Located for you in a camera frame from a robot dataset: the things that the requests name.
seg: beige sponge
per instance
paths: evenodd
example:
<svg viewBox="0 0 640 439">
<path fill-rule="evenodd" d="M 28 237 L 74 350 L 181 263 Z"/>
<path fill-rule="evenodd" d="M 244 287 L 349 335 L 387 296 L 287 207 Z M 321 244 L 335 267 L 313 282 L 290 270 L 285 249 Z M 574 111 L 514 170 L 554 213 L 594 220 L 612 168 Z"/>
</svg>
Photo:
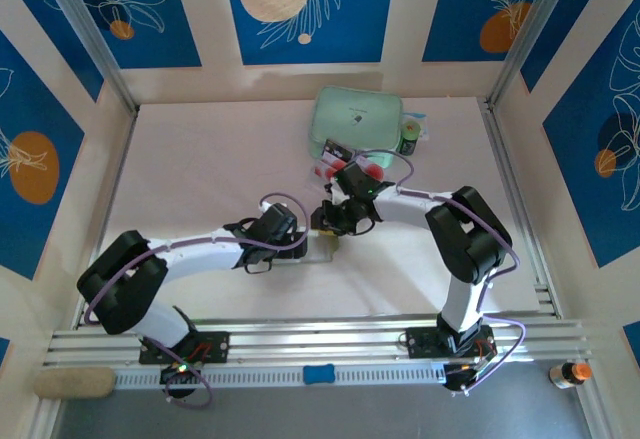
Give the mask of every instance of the beige sponge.
<svg viewBox="0 0 640 439">
<path fill-rule="evenodd" d="M 33 389 L 42 399 L 98 399 L 108 396 L 115 382 L 108 367 L 69 367 L 41 371 Z"/>
</svg>

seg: dark floor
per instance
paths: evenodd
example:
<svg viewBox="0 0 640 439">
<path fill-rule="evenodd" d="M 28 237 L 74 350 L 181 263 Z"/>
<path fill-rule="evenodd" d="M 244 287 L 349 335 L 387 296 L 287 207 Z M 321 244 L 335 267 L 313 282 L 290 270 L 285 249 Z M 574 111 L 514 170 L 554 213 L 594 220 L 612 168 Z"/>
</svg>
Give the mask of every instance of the dark floor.
<svg viewBox="0 0 640 439">
<path fill-rule="evenodd" d="M 221 389 L 188 411 L 159 391 L 116 391 L 66 403 L 53 438 L 590 438 L 577 394 L 551 385 L 549 366 L 507 364 L 468 398 L 442 386 Z"/>
</svg>

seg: mint green box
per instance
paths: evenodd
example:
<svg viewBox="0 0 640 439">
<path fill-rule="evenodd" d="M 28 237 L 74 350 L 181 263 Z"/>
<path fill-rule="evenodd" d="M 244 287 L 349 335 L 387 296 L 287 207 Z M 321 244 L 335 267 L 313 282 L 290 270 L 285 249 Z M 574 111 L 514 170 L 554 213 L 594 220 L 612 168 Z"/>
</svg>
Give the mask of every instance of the mint green box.
<svg viewBox="0 0 640 439">
<path fill-rule="evenodd" d="M 395 94 L 326 86 L 316 98 L 309 153 L 319 159 L 327 139 L 353 149 L 395 151 L 400 143 L 402 112 L 402 99 Z M 385 168 L 393 162 L 391 154 L 368 157 Z"/>
</svg>

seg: orange bottle cap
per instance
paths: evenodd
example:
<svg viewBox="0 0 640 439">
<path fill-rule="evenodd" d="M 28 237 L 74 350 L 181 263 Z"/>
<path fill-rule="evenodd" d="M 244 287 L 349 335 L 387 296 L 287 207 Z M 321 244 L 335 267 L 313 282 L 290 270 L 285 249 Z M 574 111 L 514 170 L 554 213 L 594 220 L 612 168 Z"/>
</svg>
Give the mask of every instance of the orange bottle cap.
<svg viewBox="0 0 640 439">
<path fill-rule="evenodd" d="M 586 381 L 593 375 L 589 364 L 576 364 L 571 368 L 571 372 L 579 381 Z"/>
</svg>

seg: white table surface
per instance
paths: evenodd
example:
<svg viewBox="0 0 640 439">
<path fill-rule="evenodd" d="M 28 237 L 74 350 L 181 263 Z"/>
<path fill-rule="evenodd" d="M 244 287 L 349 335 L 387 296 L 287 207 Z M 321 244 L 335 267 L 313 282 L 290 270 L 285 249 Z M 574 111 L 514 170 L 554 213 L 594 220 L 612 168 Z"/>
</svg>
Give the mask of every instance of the white table surface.
<svg viewBox="0 0 640 439">
<path fill-rule="evenodd" d="M 313 101 L 145 105 L 109 219 L 103 249 L 121 232 L 147 238 L 205 233 L 259 213 L 264 194 L 283 191 L 313 211 L 307 132 Z M 405 99 L 428 115 L 429 140 L 406 184 L 427 191 L 474 186 L 501 219 L 522 267 L 496 281 L 486 311 L 532 311 L 534 272 L 517 233 L 475 98 Z M 390 170 L 404 172 L 396 160 Z M 449 273 L 429 232 L 378 224 L 341 238 L 332 263 L 279 266 L 266 274 L 215 271 L 174 281 L 158 298 L 192 318 L 311 318 L 436 313 Z"/>
</svg>

